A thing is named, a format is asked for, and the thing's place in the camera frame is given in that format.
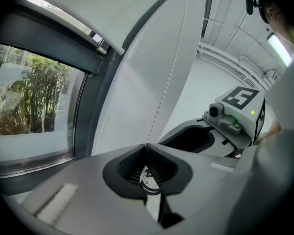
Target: white curved panel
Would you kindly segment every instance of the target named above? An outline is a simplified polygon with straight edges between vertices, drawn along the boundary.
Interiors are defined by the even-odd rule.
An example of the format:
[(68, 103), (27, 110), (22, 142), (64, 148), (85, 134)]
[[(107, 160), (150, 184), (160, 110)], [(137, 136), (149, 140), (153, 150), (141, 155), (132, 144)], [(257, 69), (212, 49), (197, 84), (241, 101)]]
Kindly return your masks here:
[(100, 114), (92, 155), (157, 142), (194, 61), (205, 0), (167, 0), (125, 54)]
[[(242, 85), (246, 86), (244, 81), (229, 74), (226, 69), (222, 70), (215, 64), (200, 58), (198, 54), (161, 137), (183, 122), (201, 118), (216, 98), (235, 86)], [(273, 119), (273, 112), (266, 107), (265, 122), (261, 133), (269, 130)]]
[(45, 0), (80, 20), (118, 53), (137, 20), (158, 0)]

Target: ceiling light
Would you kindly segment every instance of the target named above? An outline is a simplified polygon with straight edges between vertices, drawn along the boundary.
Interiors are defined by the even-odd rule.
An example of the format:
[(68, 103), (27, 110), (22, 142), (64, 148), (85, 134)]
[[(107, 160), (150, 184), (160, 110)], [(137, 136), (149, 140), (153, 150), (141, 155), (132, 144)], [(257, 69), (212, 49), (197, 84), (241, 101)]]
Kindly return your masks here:
[(281, 43), (281, 41), (277, 38), (277, 36), (274, 33), (271, 33), (267, 40), (269, 44), (275, 49), (275, 51), (279, 54), (279, 56), (282, 58), (283, 62), (286, 66), (289, 66), (292, 59), (288, 51), (286, 50), (285, 46)]

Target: window frame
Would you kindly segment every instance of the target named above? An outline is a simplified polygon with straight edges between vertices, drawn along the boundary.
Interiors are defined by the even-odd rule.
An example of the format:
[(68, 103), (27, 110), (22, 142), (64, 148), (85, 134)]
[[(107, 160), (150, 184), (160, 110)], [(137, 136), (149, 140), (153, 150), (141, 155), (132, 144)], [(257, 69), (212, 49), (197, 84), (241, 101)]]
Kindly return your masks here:
[[(123, 43), (122, 48), (124, 49), (124, 53), (126, 53), (147, 20), (165, 1), (166, 0), (158, 0), (135, 23)], [(59, 56), (55, 55), (57, 53), (48, 48), (50, 46), (47, 46), (47, 48), (44, 46), (38, 49), (33, 49), (33, 47), (29, 46), (28, 42), (24, 41), (22, 37), (15, 39), (13, 38), (13, 35), (8, 34), (8, 27), (3, 30), (7, 33), (7, 36), (2, 37), (1, 35), (0, 43), (14, 45), (15, 47), (29, 50), (33, 53), (70, 65), (87, 73), (76, 104), (76, 116), (73, 126), (74, 159), (45, 169), (26, 172), (18, 176), (0, 178), (0, 191), (6, 195), (16, 195), (33, 190), (44, 180), (48, 179), (74, 161), (91, 156), (95, 132), (103, 104), (119, 64), (124, 57), (124, 54), (119, 55), (109, 46), (107, 47), (106, 55), (101, 54), (97, 50), (99, 47), (98, 43), (91, 38), (91, 33), (87, 36), (82, 31), (59, 18), (57, 15), (40, 8), (31, 2), (25, 0), (14, 1), (14, 7), (7, 15), (9, 16), (14, 12), (14, 14), (20, 14), (21, 17), (24, 17), (28, 15), (28, 13), (24, 14), (23, 11), (26, 12), (28, 10), (30, 10), (29, 18), (35, 20), (46, 28), (53, 30), (52, 40), (58, 43), (58, 46), (61, 46), (59, 40), (63, 37), (66, 39), (74, 39), (74, 43), (70, 43), (70, 48), (73, 50), (78, 49), (80, 51), (92, 51), (93, 60), (88, 62), (88, 66), (72, 64), (66, 61), (68, 55), (72, 53), (74, 54), (72, 50), (70, 54), (62, 52), (62, 55)], [(40, 33), (37, 37), (43, 39), (44, 35)]]
[(91, 37), (26, 0), (15, 0), (13, 8), (3, 18), (0, 44), (28, 50), (88, 74), (97, 73), (104, 57), (97, 50), (100, 45)]
[[(43, 6), (42, 3), (48, 3), (48, 5), (51, 5), (50, 7), (53, 6), (55, 10), (60, 10), (60, 11), (62, 11), (62, 14), (64, 14), (64, 15), (66, 15), (67, 17), (71, 18), (71, 20), (75, 21), (75, 23), (80, 23), (81, 25), (83, 25), (83, 27), (87, 28), (87, 31), (89, 31), (89, 33), (92, 31), (89, 27), (87, 27), (87, 26), (86, 26), (85, 24), (83, 24), (81, 21), (77, 20), (75, 17), (71, 16), (70, 14), (66, 13), (65, 11), (61, 10), (60, 8), (54, 6), (53, 4), (51, 4), (51, 3), (47, 2), (47, 1), (44, 1), (44, 0), (37, 0), (36, 2), (31, 1), (31, 0), (25, 0), (25, 1), (31, 2), (31, 3), (33, 3), (33, 4), (35, 4), (35, 5), (38, 5), (38, 6), (40, 6), (41, 8), (44, 8), (45, 10), (48, 10), (48, 9), (47, 9), (48, 6), (47, 6), (47, 7), (46, 7), (46, 6)], [(80, 26), (77, 26), (75, 23), (72, 23), (72, 22), (70, 22), (68, 19), (65, 19), (64, 16), (61, 17), (61, 16), (57, 15), (56, 13), (52, 12), (51, 10), (48, 10), (48, 11), (50, 11), (51, 13), (55, 14), (56, 16), (62, 18), (63, 20), (65, 20), (66, 22), (68, 22), (70, 25), (72, 25), (72, 26), (74, 26), (75, 28), (77, 28), (77, 29), (79, 29), (80, 31), (82, 31), (84, 34), (89, 35), (89, 33), (85, 32), (82, 28), (80, 28)]]
[[(73, 83), (72, 92), (69, 94), (70, 101), (68, 103), (68, 118), (67, 118), (67, 125), (69, 127), (69, 124), (72, 124), (72, 128), (69, 129), (61, 129), (61, 131), (67, 132), (66, 135), (66, 142), (68, 144), (68, 151), (63, 152), (63, 150), (54, 151), (47, 154), (41, 154), (41, 155), (35, 155), (30, 158), (30, 161), (28, 160), (28, 157), (26, 158), (19, 158), (19, 159), (13, 159), (13, 160), (7, 160), (0, 162), (0, 179), (1, 178), (9, 178), (9, 177), (15, 177), (27, 173), (32, 173), (35, 171), (42, 170), (47, 167), (59, 165), (65, 162), (68, 162), (75, 158), (74, 154), (74, 129), (75, 129), (75, 121), (76, 121), (76, 112), (78, 108), (79, 103), (79, 97), (82, 92), (85, 79), (87, 77), (87, 74), (84, 72), (77, 72), (76, 77), (71, 82)], [(14, 136), (15, 138), (18, 138), (18, 134), (9, 134), (8, 136)]]

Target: seam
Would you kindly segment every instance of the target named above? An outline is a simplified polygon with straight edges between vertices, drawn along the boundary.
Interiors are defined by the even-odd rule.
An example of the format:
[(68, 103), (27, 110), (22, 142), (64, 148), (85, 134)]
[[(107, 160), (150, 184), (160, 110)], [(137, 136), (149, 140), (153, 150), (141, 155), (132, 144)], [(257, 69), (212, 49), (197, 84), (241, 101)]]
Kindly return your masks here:
[[(156, 15), (156, 18), (154, 19), (154, 21), (157, 20), (157, 19), (159, 18), (159, 15), (160, 15), (160, 13), (158, 13), (158, 14)], [(143, 38), (145, 37), (145, 35), (147, 34), (147, 32), (149, 32), (149, 30), (150, 30), (150, 28), (151, 28), (152, 25), (153, 25), (153, 23), (149, 22), (149, 25), (148, 25), (146, 31), (145, 31), (144, 34), (142, 35), (141, 39), (139, 40), (138, 44), (136, 45), (136, 47), (135, 47), (133, 53), (131, 54), (131, 56), (130, 56), (130, 58), (129, 58), (129, 60), (128, 60), (128, 65), (129, 65), (129, 66), (130, 66), (130, 63), (131, 63), (131, 61), (132, 61), (132, 58), (133, 58), (134, 54), (136, 53), (136, 50), (138, 49), (139, 45), (141, 44), (141, 42), (142, 42)], [(113, 104), (113, 102), (114, 102), (114, 99), (115, 99), (115, 97), (116, 97), (117, 92), (119, 91), (119, 84), (120, 84), (120, 83), (118, 83), (118, 85), (116, 86), (115, 93), (113, 94), (113, 97), (112, 97), (112, 100), (111, 100), (110, 105), (109, 105), (109, 107), (108, 107), (108, 110), (107, 110), (107, 112), (106, 112), (106, 115), (104, 116), (104, 119), (103, 119), (103, 122), (102, 122), (102, 126), (101, 126), (101, 129), (100, 129), (100, 133), (99, 133), (99, 137), (98, 137), (98, 141), (97, 141), (97, 145), (96, 145), (96, 149), (95, 149), (95, 153), (96, 153), (97, 150), (98, 150), (99, 142), (100, 142), (101, 135), (102, 135), (102, 131), (103, 131), (103, 128), (104, 128), (104, 124), (105, 124), (105, 122), (106, 122), (106, 119), (107, 119), (107, 117), (108, 117), (108, 115), (109, 115), (110, 108), (111, 108), (111, 106), (112, 106), (112, 104)]]
[(172, 74), (173, 74), (173, 71), (174, 71), (175, 63), (176, 63), (176, 60), (177, 60), (177, 55), (178, 55), (180, 44), (181, 44), (182, 33), (183, 33), (183, 28), (184, 28), (184, 22), (185, 22), (185, 17), (186, 17), (187, 3), (188, 3), (188, 0), (186, 0), (186, 2), (185, 2), (183, 20), (182, 20), (182, 24), (181, 24), (181, 28), (180, 28), (180, 33), (179, 33), (179, 36), (178, 36), (178, 40), (177, 40), (177, 45), (176, 45), (176, 48), (175, 48), (174, 58), (173, 58), (173, 61), (172, 61), (172, 64), (171, 64), (170, 73), (169, 73), (169, 76), (167, 78), (166, 86), (165, 86), (165, 89), (164, 89), (163, 94), (161, 96), (161, 100), (160, 100), (160, 102), (158, 104), (158, 108), (156, 110), (156, 115), (155, 115), (155, 117), (153, 119), (153, 122), (151, 124), (151, 129), (150, 129), (150, 131), (148, 133), (146, 142), (149, 141), (150, 136), (152, 134), (152, 131), (154, 130), (154, 127), (156, 125), (157, 119), (159, 117), (159, 114), (160, 114), (160, 111), (161, 111), (161, 108), (162, 108), (162, 104), (163, 104), (163, 102), (164, 102), (164, 100), (166, 98), (167, 90), (168, 90), (169, 85), (170, 85), (171, 77), (172, 77)]

